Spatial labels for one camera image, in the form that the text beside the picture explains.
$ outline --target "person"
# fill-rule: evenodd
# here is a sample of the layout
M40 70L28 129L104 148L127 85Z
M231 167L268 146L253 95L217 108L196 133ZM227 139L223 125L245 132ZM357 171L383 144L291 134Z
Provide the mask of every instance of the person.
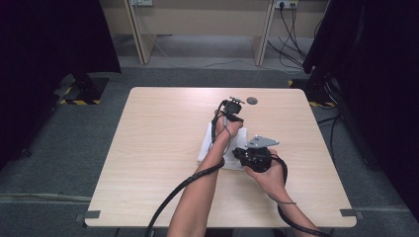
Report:
M225 125L222 114L219 114L219 119L215 126L216 139L195 174L213 167L222 161L224 150L228 146L230 139L237 135L238 130L242 126L243 123L241 121L229 121ZM270 152L271 154L277 155L276 150L271 149ZM305 228L318 230L288 195L281 164L273 161L271 168L265 173L256 173L246 166L243 169L278 204L288 219ZM212 172L185 187L170 221L167 236L205 236L217 176L218 171ZM295 230L294 234L298 237L313 236L298 230Z

